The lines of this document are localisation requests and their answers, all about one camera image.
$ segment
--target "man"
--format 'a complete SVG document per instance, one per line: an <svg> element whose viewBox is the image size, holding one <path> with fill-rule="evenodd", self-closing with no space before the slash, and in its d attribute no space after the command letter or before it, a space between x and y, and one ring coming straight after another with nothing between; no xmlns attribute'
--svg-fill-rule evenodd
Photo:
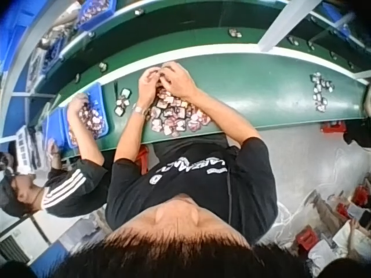
<svg viewBox="0 0 371 278"><path fill-rule="evenodd" d="M22 217L45 210L58 217L75 217L91 213L106 203L112 160L105 161L92 134L78 116L87 102L87 96L79 94L70 102L67 111L81 160L72 171L64 171L57 148L49 145L52 169L44 187L33 183L33 175L17 175L10 168L0 172L0 207L4 212Z"/></svg>
<svg viewBox="0 0 371 278"><path fill-rule="evenodd" d="M141 176L134 160L159 79L207 113L241 150L228 148L225 136L155 144L159 164ZM179 64L150 68L139 79L112 168L106 217L115 231L67 257L48 277L310 277L289 252L253 246L274 222L276 202L258 132L198 89Z"/></svg>

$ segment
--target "blue plastic bin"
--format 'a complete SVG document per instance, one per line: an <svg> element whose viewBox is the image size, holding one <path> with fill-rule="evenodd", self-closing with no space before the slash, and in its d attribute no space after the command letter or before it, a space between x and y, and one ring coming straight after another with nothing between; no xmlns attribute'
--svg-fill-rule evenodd
<svg viewBox="0 0 371 278"><path fill-rule="evenodd" d="M89 9L91 7L91 5L94 4L94 2L98 2L98 0L87 0L82 5L81 10L79 12L78 24L80 22L81 17L85 13L85 11L87 9ZM107 10L105 10L103 12L100 12L99 14L95 15L94 17L92 17L88 21L78 25L77 27L79 28L79 30L90 31L95 26L97 26L102 21L106 20L107 18L111 17L116 12L116 4L117 4L117 0L110 0L110 4L109 4Z"/></svg>
<svg viewBox="0 0 371 278"><path fill-rule="evenodd" d="M63 149L65 139L63 113L61 108L55 109L49 119L42 122L42 134L47 143L50 138L53 138L60 150Z"/></svg>
<svg viewBox="0 0 371 278"><path fill-rule="evenodd" d="M46 75L51 67L56 63L59 58L59 53L62 51L62 47L64 45L65 37L59 38L55 41L55 43L50 47L50 49L46 52L41 74Z"/></svg>
<svg viewBox="0 0 371 278"><path fill-rule="evenodd" d="M102 88L101 88L100 83L95 83L94 85L91 85L91 87L85 90L85 93L89 96L89 105L91 109L95 109L96 111L98 111L99 115L102 116L102 120L104 121L104 128L102 130L102 133L99 134L98 138L103 137L107 135L109 128L108 128L108 121L106 117L106 111L104 109ZM76 148L77 145L72 144L70 135L68 133L69 124L67 120L67 106L63 108L63 123L64 123L64 133L66 135L68 146L71 149Z"/></svg>

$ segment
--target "sleeve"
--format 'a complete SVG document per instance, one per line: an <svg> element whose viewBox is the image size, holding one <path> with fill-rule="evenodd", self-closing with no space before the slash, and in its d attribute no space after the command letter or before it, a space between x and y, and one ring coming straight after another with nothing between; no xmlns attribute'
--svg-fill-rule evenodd
<svg viewBox="0 0 371 278"><path fill-rule="evenodd" d="M42 199L43 209L52 207L68 197L78 197L93 191L107 170L89 160L79 160L74 169L58 181L48 187Z"/></svg>
<svg viewBox="0 0 371 278"><path fill-rule="evenodd" d="M256 227L253 240L264 235L278 215L277 192L269 160L268 148L256 137L248 138L236 157L237 175L242 189L249 196L250 215L246 216Z"/></svg>
<svg viewBox="0 0 371 278"><path fill-rule="evenodd" d="M131 205L127 202L127 195L132 189L131 185L140 177L139 166L129 159L119 159L113 164L106 207L106 220L112 230L119 228L130 218L128 213Z"/></svg>
<svg viewBox="0 0 371 278"><path fill-rule="evenodd" d="M51 180L52 178L59 177L60 175L63 175L65 173L67 173L67 171L51 168L50 172L48 172L48 179Z"/></svg>

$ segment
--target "hand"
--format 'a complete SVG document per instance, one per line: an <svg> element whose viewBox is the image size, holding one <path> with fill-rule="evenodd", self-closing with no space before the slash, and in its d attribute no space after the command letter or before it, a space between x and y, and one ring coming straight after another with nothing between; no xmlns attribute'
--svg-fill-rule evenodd
<svg viewBox="0 0 371 278"><path fill-rule="evenodd" d="M58 146L56 145L54 139L49 139L48 141L48 153L51 156L59 155L59 149Z"/></svg>
<svg viewBox="0 0 371 278"><path fill-rule="evenodd" d="M78 93L68 104L67 115L78 115L81 108L89 102L88 96L84 93Z"/></svg>
<svg viewBox="0 0 371 278"><path fill-rule="evenodd" d="M174 96L192 102L199 90L191 75L180 64L175 62L164 63L161 69L160 80L164 88Z"/></svg>
<svg viewBox="0 0 371 278"><path fill-rule="evenodd" d="M156 97L156 83L159 80L159 67L152 67L144 71L138 82L137 106L148 109Z"/></svg>

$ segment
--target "pile of small parts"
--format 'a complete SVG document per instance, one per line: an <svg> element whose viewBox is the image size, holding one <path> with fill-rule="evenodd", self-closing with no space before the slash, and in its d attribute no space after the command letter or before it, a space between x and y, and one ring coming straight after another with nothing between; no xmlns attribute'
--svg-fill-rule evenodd
<svg viewBox="0 0 371 278"><path fill-rule="evenodd" d="M86 126L86 128L93 134L93 137L96 139L103 132L104 129L104 120L99 112L94 108L90 108L89 105L85 105L79 111L79 118ZM73 145L77 145L77 140L74 133L69 127L68 134L70 136L71 142Z"/></svg>
<svg viewBox="0 0 371 278"><path fill-rule="evenodd" d="M92 0L89 1L88 7L83 11L79 24L83 24L92 17L108 9L110 0Z"/></svg>
<svg viewBox="0 0 371 278"><path fill-rule="evenodd" d="M315 101L316 110L324 113L328 105L327 98L322 96L326 90L332 93L335 89L334 84L331 81L325 80L319 72L310 75L312 83L314 83L313 88L313 100Z"/></svg>
<svg viewBox="0 0 371 278"><path fill-rule="evenodd" d="M148 115L153 131L163 131L166 136L177 137L187 127L195 132L210 123L211 119L207 114L193 104L172 96L161 83L157 84L156 90L155 105Z"/></svg>

